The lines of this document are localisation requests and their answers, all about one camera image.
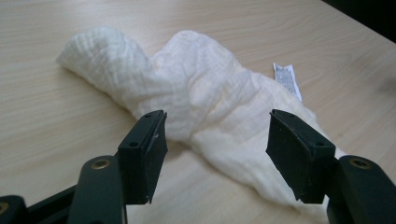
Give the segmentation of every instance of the crumpled fabric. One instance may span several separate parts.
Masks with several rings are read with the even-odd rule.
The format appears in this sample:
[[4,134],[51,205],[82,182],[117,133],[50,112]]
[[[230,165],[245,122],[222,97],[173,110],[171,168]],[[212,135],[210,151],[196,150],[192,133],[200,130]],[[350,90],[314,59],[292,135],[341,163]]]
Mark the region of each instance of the crumpled fabric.
[[[163,109],[168,113],[168,139],[190,146],[264,199],[328,222],[327,202],[296,202],[265,153],[272,109],[295,114],[326,136],[314,113],[282,85],[243,67],[216,40],[181,31],[149,57],[120,31],[97,27],[73,36],[57,62],[108,93],[137,119]],[[336,158],[344,154],[336,149]]]

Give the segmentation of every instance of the gauze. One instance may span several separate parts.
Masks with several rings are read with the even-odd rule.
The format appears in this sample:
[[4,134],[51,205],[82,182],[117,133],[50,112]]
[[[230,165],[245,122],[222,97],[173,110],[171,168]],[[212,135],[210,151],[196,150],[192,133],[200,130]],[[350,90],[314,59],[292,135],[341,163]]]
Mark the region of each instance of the gauze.
[[[57,62],[137,119],[163,109],[168,139],[190,146],[264,199],[327,222],[326,204],[296,202],[265,153],[272,109],[293,113],[325,135],[315,115],[286,88],[243,67],[214,39],[182,31],[148,57],[118,30],[98,27],[73,36]],[[341,155],[337,148],[336,157]]]

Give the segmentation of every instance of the screw hole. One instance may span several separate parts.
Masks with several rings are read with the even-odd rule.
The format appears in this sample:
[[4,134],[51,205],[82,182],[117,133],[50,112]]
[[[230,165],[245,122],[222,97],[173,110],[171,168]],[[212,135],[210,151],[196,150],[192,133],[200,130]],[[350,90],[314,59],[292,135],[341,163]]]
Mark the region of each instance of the screw hole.
[[110,160],[99,160],[99,161],[95,161],[91,165],[91,168],[93,170],[100,170],[100,169],[106,168],[109,165],[110,165]]
[[5,213],[9,207],[8,203],[0,202],[0,215]]
[[370,163],[357,159],[357,158],[352,158],[350,159],[349,163],[351,163],[352,165],[354,165],[355,167],[361,168],[363,170],[370,170],[371,169],[371,165]]

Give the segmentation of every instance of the wrinkled white fabric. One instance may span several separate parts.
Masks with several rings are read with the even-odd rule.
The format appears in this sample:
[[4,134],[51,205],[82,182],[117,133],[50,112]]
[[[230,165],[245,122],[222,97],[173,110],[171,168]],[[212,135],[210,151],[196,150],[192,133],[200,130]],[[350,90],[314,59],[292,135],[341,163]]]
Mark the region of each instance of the wrinkled white fabric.
[[[98,27],[72,37],[57,62],[137,119],[163,109],[167,138],[189,145],[263,198],[327,222],[325,204],[296,202],[265,153],[273,108],[297,115],[324,134],[315,115],[271,78],[241,66],[217,41],[182,31],[150,58],[121,32]],[[336,157],[341,155],[337,148]]]

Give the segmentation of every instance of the table surface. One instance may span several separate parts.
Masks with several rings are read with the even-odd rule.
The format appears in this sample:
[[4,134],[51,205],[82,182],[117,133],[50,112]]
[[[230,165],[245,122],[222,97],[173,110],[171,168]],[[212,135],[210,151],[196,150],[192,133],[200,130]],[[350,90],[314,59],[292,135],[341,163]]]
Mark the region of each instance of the table surface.
[[[83,163],[111,155],[136,120],[55,62],[68,39],[115,27],[153,55],[181,30],[217,39],[273,77],[293,64],[304,104],[330,139],[396,182],[396,46],[319,0],[0,2],[0,195],[37,203],[75,185]],[[168,142],[153,204],[130,223],[313,223]]]

